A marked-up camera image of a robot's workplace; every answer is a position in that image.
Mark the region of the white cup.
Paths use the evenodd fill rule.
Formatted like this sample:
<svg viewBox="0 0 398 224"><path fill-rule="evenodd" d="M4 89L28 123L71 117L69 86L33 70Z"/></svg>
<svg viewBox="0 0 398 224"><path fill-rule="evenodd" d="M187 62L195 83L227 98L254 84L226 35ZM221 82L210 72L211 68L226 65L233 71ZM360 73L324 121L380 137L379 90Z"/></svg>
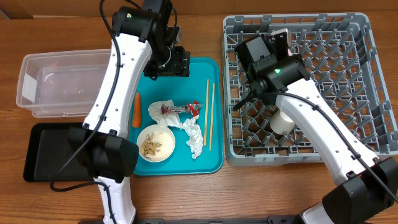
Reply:
<svg viewBox="0 0 398 224"><path fill-rule="evenodd" d="M270 119L270 127L276 134L289 134L295 127L295 123L284 112L278 110Z"/></svg>

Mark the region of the large pink plate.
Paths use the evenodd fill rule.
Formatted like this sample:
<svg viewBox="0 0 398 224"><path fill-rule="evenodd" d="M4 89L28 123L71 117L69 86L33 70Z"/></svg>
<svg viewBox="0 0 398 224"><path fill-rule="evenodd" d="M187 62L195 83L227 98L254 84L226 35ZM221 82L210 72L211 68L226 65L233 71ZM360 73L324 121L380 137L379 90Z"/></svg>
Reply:
<svg viewBox="0 0 398 224"><path fill-rule="evenodd" d="M292 34L290 30L287 30L287 53L288 56L292 56L293 53L290 50L290 48L292 47Z"/></svg>

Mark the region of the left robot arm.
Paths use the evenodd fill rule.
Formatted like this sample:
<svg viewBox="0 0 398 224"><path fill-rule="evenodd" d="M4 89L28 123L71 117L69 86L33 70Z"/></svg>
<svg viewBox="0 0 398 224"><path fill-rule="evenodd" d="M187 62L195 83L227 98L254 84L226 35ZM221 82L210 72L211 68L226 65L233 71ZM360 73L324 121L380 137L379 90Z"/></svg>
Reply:
<svg viewBox="0 0 398 224"><path fill-rule="evenodd" d="M132 2L105 23L111 54L98 96L83 125L71 128L73 158L84 165L97 185L104 208L103 223L134 223L130 177L139 157L127 138L129 114L141 77L187 77L190 52L179 46L181 28L170 25L176 15L170 1Z"/></svg>

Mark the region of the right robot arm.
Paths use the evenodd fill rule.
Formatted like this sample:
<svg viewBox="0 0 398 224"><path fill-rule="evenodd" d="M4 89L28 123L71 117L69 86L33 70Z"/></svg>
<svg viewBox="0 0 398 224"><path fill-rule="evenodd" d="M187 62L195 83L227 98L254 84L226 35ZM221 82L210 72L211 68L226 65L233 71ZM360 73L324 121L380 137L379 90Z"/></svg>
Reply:
<svg viewBox="0 0 398 224"><path fill-rule="evenodd" d="M294 223L366 223L397 202L397 162L381 160L359 141L327 105L289 49L290 34L255 35L235 47L250 91L233 109L254 98L276 105L311 142L336 187L300 212Z"/></svg>

